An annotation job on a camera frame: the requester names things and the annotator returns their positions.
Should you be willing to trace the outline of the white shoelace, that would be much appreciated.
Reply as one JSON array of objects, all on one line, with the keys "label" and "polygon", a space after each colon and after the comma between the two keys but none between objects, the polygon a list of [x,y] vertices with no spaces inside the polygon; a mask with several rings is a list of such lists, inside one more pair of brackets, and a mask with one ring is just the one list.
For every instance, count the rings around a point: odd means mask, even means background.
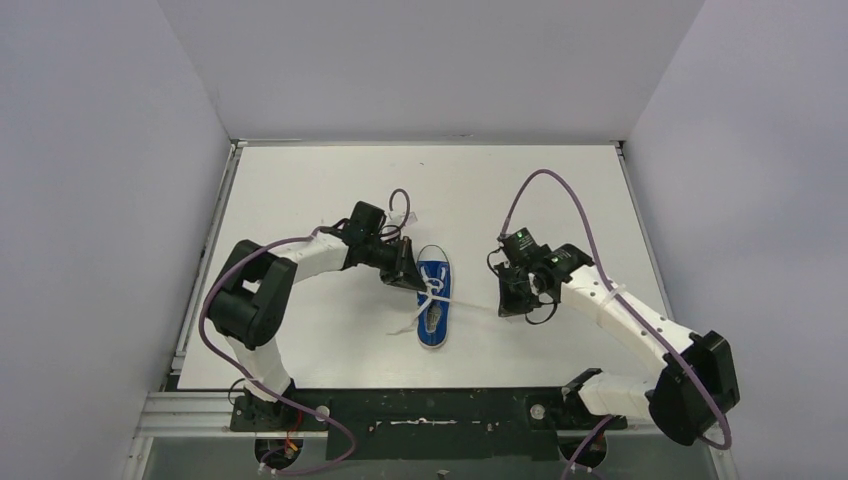
[{"label": "white shoelace", "polygon": [[426,280],[426,290],[422,293],[424,296],[424,301],[418,306],[415,312],[412,315],[412,321],[408,326],[405,326],[401,329],[398,329],[393,332],[388,332],[388,336],[397,336],[405,333],[410,333],[412,331],[421,330],[424,334],[432,334],[435,332],[435,329],[438,327],[439,321],[436,321],[433,324],[433,328],[430,329],[428,327],[428,322],[430,318],[429,310],[433,305],[438,304],[439,302],[443,302],[448,306],[458,305],[460,307],[473,308],[477,310],[482,310],[490,313],[496,313],[497,310],[494,307],[486,307],[483,305],[478,305],[475,303],[470,303],[462,300],[453,300],[450,297],[446,297],[443,295],[438,295],[437,291],[445,286],[442,280],[438,279],[430,279]]}]

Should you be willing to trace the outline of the blue canvas sneaker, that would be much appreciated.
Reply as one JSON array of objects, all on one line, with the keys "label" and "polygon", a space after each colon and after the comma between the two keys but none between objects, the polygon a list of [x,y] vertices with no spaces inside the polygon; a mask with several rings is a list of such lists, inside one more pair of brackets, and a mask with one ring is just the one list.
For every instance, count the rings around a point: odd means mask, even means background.
[{"label": "blue canvas sneaker", "polygon": [[439,348],[448,335],[453,269],[446,251],[435,244],[421,249],[416,268],[425,284],[425,290],[417,294],[418,340],[427,348]]}]

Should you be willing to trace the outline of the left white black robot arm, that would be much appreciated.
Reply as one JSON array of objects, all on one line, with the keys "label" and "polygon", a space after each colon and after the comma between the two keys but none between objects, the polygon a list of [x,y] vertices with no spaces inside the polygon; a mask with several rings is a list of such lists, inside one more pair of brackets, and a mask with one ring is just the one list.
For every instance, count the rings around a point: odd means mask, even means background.
[{"label": "left white black robot arm", "polygon": [[234,351],[228,361],[242,373],[247,392],[258,399],[256,412],[267,424],[284,426],[296,411],[295,398],[286,392],[292,378],[275,340],[294,285],[364,265],[378,270],[388,286],[425,291],[412,241],[402,232],[412,219],[410,210],[387,213],[359,201],[348,217],[305,237],[264,246],[242,240],[233,247],[201,317],[227,339]]}]

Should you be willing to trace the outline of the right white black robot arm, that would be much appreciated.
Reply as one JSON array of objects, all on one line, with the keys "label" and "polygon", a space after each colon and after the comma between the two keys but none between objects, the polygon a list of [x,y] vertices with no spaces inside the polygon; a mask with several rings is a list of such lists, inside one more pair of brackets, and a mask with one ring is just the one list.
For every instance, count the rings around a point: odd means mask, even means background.
[{"label": "right white black robot arm", "polygon": [[589,369],[567,385],[562,411],[571,424],[599,416],[649,420],[672,441],[690,446],[706,437],[740,400],[729,342],[679,325],[603,276],[594,259],[572,244],[552,249],[522,228],[499,237],[505,260],[493,266],[501,317],[527,315],[545,304],[572,308],[642,362],[648,379]]}]

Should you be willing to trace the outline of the aluminium frame rail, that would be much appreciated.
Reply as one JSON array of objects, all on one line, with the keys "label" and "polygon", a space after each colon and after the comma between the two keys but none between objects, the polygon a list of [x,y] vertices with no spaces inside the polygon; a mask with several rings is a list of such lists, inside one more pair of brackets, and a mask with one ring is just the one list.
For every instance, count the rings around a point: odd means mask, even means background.
[{"label": "aluminium frame rail", "polygon": [[[140,420],[135,428],[136,438],[158,437],[256,437],[283,438],[284,430],[254,431],[232,430],[233,407],[225,391],[174,391],[154,392],[148,394]],[[310,416],[306,426],[301,425],[292,438],[326,437],[327,423]],[[479,419],[459,420],[458,418],[439,418],[434,414],[402,414],[399,419],[383,420],[378,418],[377,426],[381,423],[391,425],[454,425],[461,423],[480,424]],[[656,425],[648,421],[627,419],[626,427],[615,427],[625,432],[659,432]]]}]

